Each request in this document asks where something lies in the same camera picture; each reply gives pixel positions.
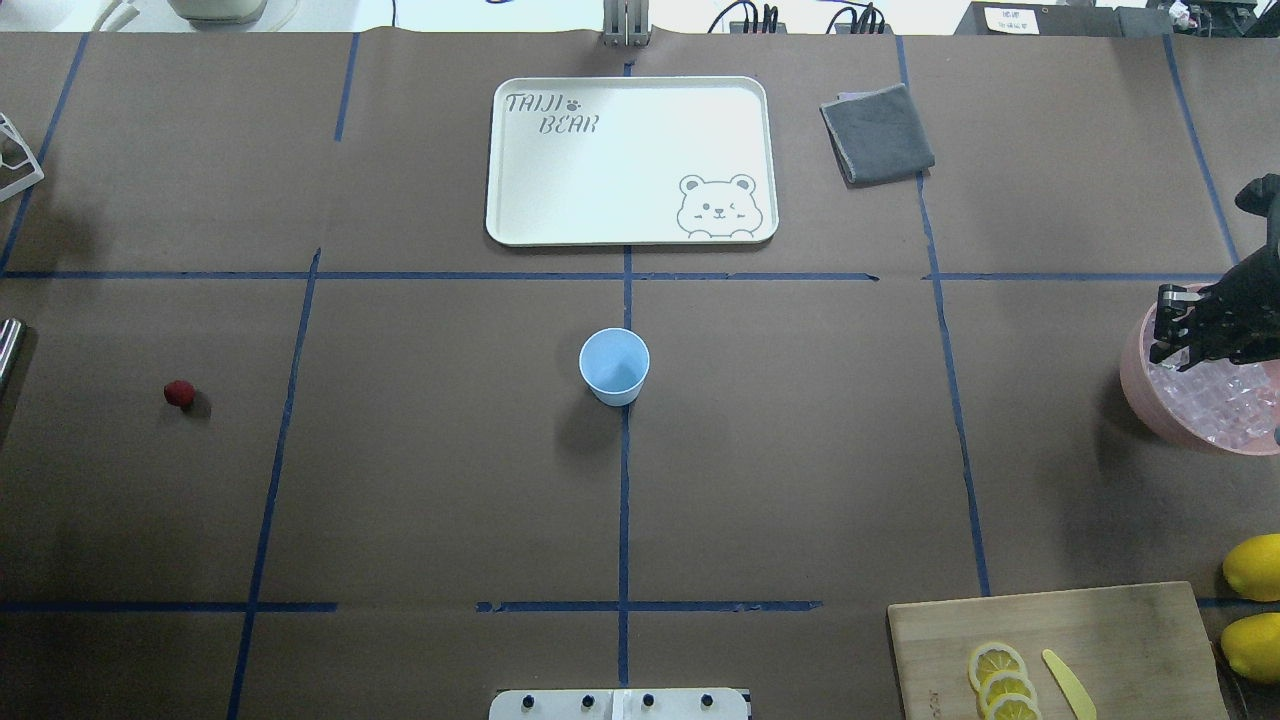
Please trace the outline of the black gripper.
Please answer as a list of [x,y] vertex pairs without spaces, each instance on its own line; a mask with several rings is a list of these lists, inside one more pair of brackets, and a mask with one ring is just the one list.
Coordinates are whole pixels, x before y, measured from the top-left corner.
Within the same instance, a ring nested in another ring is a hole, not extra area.
[[1183,350],[1183,366],[1279,357],[1277,246],[1263,246],[1203,288],[1158,287],[1149,361],[1165,363]]

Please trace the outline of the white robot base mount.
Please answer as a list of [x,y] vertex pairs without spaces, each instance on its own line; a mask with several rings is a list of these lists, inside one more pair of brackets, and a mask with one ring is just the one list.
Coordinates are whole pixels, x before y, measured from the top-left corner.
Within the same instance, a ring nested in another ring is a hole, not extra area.
[[751,719],[746,691],[728,687],[511,689],[489,719]]

